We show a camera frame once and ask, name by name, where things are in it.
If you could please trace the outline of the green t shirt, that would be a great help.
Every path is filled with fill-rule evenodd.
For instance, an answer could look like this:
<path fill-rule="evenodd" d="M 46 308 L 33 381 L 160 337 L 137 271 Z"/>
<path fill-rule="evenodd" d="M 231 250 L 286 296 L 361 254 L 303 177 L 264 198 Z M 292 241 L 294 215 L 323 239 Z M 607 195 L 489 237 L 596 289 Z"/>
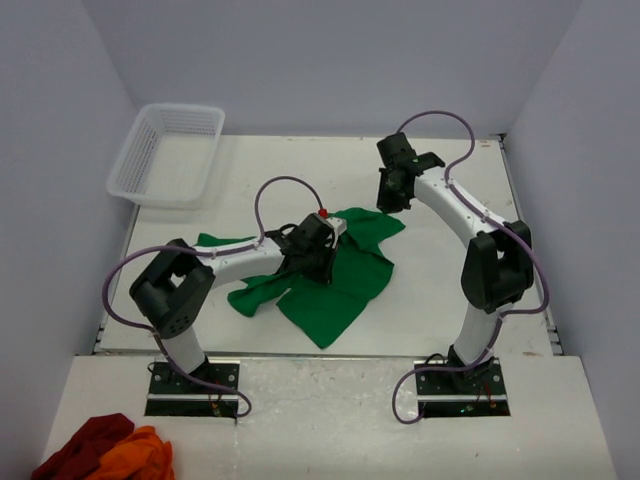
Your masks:
<path fill-rule="evenodd" d="M 227 295 L 228 304 L 245 317 L 273 301 L 281 313 L 320 349 L 331 346 L 390 283 L 394 263 L 379 244 L 405 229 L 400 220 L 351 207 L 336 211 L 347 230 L 340 236 L 332 282 L 323 285 L 300 274 L 249 277 Z"/>

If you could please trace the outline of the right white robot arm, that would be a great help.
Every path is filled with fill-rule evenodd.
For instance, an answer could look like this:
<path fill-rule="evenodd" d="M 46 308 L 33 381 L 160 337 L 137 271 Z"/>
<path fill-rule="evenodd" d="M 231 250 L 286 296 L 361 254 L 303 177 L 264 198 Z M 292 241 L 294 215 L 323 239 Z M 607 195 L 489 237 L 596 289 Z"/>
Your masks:
<path fill-rule="evenodd" d="M 385 137 L 376 147 L 383 163 L 377 207 L 399 213 L 417 200 L 431 208 L 466 248 L 460 278 L 468 301 L 463 326 L 444 365 L 425 378 L 467 393 L 491 368 L 504 315 L 533 284 L 533 263 L 526 252 L 530 229 L 522 221 L 492 217 L 457 185 L 440 157 L 417 154 L 403 133 Z"/>

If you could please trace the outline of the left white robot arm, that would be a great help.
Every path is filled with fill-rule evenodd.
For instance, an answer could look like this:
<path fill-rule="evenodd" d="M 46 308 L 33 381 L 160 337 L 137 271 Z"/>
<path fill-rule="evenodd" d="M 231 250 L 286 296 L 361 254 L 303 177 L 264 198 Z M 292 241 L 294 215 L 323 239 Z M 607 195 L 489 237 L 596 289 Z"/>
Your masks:
<path fill-rule="evenodd" d="M 328 284 L 338 241 L 346 230 L 345 220 L 312 213 L 291 229 L 268 231 L 260 240 L 202 250 L 181 239 L 164 246 L 133 282 L 129 295 L 174 366 L 174 383 L 187 393 L 203 387 L 228 390 L 207 380 L 208 360 L 193 328 L 211 290 L 251 277 L 282 274 Z"/>

